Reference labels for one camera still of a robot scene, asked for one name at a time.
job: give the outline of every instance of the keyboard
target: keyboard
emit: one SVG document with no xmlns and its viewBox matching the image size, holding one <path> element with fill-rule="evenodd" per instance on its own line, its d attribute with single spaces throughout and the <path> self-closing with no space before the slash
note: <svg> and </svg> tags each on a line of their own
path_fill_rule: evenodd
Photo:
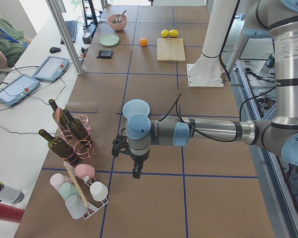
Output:
<svg viewBox="0 0 298 238">
<path fill-rule="evenodd" d="M 72 38 L 72 42 L 75 43 L 78 25 L 77 21 L 65 21 L 65 25 L 69 31 L 70 37 Z"/>
</svg>

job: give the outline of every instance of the red cylinder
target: red cylinder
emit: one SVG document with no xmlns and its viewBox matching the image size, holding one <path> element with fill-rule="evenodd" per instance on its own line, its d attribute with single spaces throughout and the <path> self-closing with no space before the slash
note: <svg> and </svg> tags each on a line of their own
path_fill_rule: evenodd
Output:
<svg viewBox="0 0 298 238">
<path fill-rule="evenodd" d="M 20 223 L 24 210 L 0 203 L 0 220 Z"/>
</svg>

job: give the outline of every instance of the plate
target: plate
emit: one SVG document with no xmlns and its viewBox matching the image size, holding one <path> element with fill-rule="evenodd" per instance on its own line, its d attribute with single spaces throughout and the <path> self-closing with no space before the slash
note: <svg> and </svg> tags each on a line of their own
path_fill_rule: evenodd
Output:
<svg viewBox="0 0 298 238">
<path fill-rule="evenodd" d="M 119 42 L 119 36 L 114 34 L 107 34 L 99 39 L 99 42 L 106 47 L 115 46 Z"/>
<path fill-rule="evenodd" d="M 128 101 L 123 106 L 123 115 L 126 119 L 130 118 L 134 114 L 142 114 L 148 116 L 150 112 L 149 104 L 141 99 L 133 99 Z"/>
</svg>

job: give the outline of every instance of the green shirt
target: green shirt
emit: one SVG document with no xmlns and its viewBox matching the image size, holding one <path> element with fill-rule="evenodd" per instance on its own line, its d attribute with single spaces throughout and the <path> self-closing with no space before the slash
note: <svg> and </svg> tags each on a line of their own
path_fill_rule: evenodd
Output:
<svg viewBox="0 0 298 238">
<path fill-rule="evenodd" d="M 9 34 L 13 39 L 25 43 L 23 31 L 15 29 L 9 22 L 0 18 L 0 28 Z M 8 67 L 14 66 L 20 56 L 25 51 L 25 47 L 21 44 L 14 43 L 10 40 L 0 37 L 0 50 L 7 59 Z"/>
</svg>

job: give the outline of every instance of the wooden cutting board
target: wooden cutting board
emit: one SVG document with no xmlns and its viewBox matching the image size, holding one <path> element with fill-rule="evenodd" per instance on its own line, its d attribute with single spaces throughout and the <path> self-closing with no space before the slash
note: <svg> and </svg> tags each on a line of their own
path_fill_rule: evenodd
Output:
<svg viewBox="0 0 298 238">
<path fill-rule="evenodd" d="M 158 62 L 185 62 L 182 38 L 157 38 Z"/>
</svg>

